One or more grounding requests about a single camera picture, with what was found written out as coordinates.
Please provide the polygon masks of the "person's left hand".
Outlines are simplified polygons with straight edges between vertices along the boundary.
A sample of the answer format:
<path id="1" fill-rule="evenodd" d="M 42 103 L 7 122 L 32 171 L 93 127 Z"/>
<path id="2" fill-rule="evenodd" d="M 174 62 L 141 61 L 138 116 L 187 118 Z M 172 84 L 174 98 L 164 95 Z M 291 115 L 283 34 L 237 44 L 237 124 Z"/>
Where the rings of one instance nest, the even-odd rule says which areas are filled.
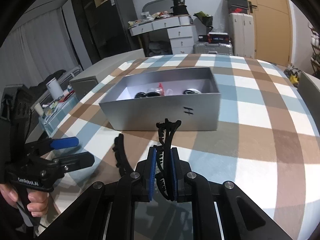
<path id="1" fill-rule="evenodd" d="M 6 202 L 16 207 L 19 200 L 18 194 L 10 184 L 1 184 L 1 194 Z M 43 217 L 48 212 L 49 194 L 41 191 L 30 191 L 28 193 L 30 203 L 27 209 L 33 217 Z"/>

